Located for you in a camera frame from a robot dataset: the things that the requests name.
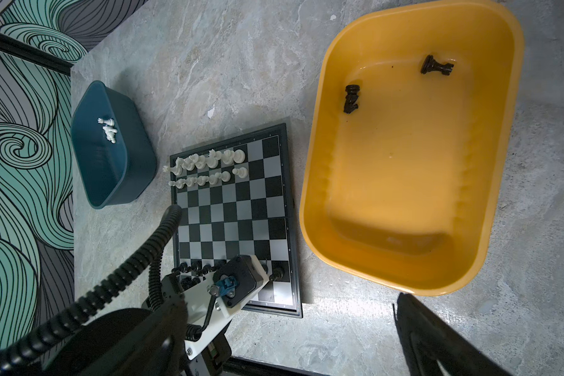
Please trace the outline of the black white chessboard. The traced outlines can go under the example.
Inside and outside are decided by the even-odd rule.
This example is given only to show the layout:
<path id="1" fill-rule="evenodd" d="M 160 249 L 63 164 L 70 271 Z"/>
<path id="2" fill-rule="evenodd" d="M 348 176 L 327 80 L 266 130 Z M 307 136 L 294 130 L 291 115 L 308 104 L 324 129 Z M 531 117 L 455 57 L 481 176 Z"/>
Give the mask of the black white chessboard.
<path id="1" fill-rule="evenodd" d="M 243 150 L 248 176 L 216 186 L 171 187 L 172 202 L 183 210 L 173 241 L 174 265 L 224 264 L 254 255 L 269 281 L 246 310 L 301 318 L 295 209 L 291 187 L 287 123 L 278 122 L 169 157 Z"/>

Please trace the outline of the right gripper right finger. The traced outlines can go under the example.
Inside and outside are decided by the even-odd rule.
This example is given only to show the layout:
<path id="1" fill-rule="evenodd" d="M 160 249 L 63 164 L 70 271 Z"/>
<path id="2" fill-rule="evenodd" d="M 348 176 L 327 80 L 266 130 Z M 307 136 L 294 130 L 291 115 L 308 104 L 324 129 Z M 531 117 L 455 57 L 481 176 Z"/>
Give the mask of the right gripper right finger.
<path id="1" fill-rule="evenodd" d="M 507 375 L 411 294 L 393 307 L 399 341 L 411 375 Z"/>

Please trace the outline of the teal plastic bin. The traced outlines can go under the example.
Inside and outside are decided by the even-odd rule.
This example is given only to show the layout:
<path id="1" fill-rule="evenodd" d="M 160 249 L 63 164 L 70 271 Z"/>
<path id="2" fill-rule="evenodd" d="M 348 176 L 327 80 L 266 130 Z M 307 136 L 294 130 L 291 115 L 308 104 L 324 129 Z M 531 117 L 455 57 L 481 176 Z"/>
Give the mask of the teal plastic bin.
<path id="1" fill-rule="evenodd" d="M 118 130 L 109 142 L 98 118 L 112 118 Z M 81 181 L 92 208 L 128 204 L 150 185 L 158 159 L 134 102 L 93 81 L 71 124 L 72 144 Z"/>

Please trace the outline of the white chess pieces group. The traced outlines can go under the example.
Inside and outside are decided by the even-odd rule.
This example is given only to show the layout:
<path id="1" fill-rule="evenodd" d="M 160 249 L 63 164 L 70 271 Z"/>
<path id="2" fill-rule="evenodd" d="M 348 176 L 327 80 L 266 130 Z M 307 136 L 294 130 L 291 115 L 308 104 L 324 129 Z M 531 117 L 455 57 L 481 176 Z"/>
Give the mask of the white chess pieces group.
<path id="1" fill-rule="evenodd" d="M 241 149 L 224 151 L 211 149 L 207 154 L 178 157 L 173 166 L 165 165 L 162 171 L 172 175 L 169 186 L 178 190 L 207 184 L 216 186 L 230 182 L 232 177 L 246 178 L 248 169 L 242 166 L 246 158 L 246 153 Z"/>

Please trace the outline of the white pieces in bin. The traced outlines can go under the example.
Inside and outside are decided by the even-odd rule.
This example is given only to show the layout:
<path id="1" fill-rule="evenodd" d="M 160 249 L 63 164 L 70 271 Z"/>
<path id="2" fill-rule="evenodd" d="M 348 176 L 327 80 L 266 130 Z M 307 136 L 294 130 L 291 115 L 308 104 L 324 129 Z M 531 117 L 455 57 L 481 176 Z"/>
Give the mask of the white pieces in bin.
<path id="1" fill-rule="evenodd" d="M 102 130 L 109 142 L 112 144 L 116 143 L 116 135 L 118 130 L 115 128 L 115 121 L 112 118 L 101 118 L 97 119 L 99 125 L 102 126 Z"/>

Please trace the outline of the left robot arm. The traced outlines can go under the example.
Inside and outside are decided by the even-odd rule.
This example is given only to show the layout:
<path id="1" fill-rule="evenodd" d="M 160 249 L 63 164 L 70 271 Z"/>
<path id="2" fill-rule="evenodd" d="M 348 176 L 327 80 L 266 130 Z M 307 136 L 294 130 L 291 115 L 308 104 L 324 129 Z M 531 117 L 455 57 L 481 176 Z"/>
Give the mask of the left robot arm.
<path id="1" fill-rule="evenodd" d="M 167 208 L 155 232 L 119 268 L 61 313 L 0 350 L 0 375 L 220 375 L 232 357 L 221 328 L 204 349 L 186 344 L 205 338 L 214 321 L 208 303 L 202 324 L 189 321 L 188 293 L 176 274 L 161 276 L 166 244 L 183 211 Z M 97 313 L 143 272 L 149 274 L 148 307 Z"/>

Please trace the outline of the black piece in tray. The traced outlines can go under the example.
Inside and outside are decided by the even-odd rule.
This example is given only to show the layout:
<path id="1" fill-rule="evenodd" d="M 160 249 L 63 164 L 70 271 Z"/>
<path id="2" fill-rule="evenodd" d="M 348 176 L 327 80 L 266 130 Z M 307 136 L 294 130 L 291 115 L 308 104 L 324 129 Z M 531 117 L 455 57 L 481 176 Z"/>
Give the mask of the black piece in tray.
<path id="1" fill-rule="evenodd" d="M 435 60 L 433 55 L 428 55 L 426 56 L 423 65 L 421 66 L 420 72 L 422 75 L 426 75 L 427 73 L 432 73 L 432 72 L 440 72 L 441 75 L 449 76 L 453 71 L 453 68 L 454 68 L 454 64 L 452 63 L 441 64 Z"/>
<path id="2" fill-rule="evenodd" d="M 346 86 L 346 97 L 345 104 L 343 107 L 343 112 L 345 114 L 351 114 L 359 108 L 357 100 L 359 99 L 360 86 L 359 85 L 348 85 Z"/>

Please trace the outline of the yellow plastic tray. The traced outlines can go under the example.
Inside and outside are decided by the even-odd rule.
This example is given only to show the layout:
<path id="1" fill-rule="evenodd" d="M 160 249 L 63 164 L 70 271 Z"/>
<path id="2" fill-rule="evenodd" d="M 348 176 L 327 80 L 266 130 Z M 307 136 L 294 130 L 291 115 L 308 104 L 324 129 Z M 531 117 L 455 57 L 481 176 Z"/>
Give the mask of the yellow plastic tray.
<path id="1" fill-rule="evenodd" d="M 482 268 L 515 113 L 524 37 L 493 1 L 437 1 L 345 27 L 321 67 L 299 210 L 327 264 L 416 295 Z M 454 64 L 422 75 L 428 55 Z M 359 108 L 345 114 L 346 86 Z"/>

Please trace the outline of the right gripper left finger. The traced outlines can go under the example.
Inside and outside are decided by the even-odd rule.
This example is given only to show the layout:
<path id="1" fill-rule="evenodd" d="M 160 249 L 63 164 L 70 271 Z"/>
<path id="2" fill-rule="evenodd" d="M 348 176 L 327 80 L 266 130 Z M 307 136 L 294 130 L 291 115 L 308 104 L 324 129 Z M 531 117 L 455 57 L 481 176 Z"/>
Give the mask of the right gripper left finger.
<path id="1" fill-rule="evenodd" d="M 107 340 L 110 347 L 81 375 L 178 375 L 187 366 L 184 336 L 188 311 L 178 296 L 155 311 L 117 310 L 97 323 L 114 324 L 116 335 Z"/>

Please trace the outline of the black chess pieces group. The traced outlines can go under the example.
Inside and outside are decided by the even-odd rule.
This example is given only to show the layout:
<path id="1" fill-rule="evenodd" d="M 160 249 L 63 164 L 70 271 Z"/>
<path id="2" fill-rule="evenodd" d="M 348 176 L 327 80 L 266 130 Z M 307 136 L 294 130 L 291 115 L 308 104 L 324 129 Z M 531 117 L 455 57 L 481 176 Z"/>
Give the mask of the black chess pieces group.
<path id="1" fill-rule="evenodd" d="M 177 267 L 172 268 L 172 273 L 175 274 L 184 290 L 198 285 L 205 279 L 205 275 L 217 271 L 224 265 L 224 261 L 219 260 L 217 263 L 204 264 L 202 261 L 196 261 L 188 265 L 187 263 L 180 263 Z"/>

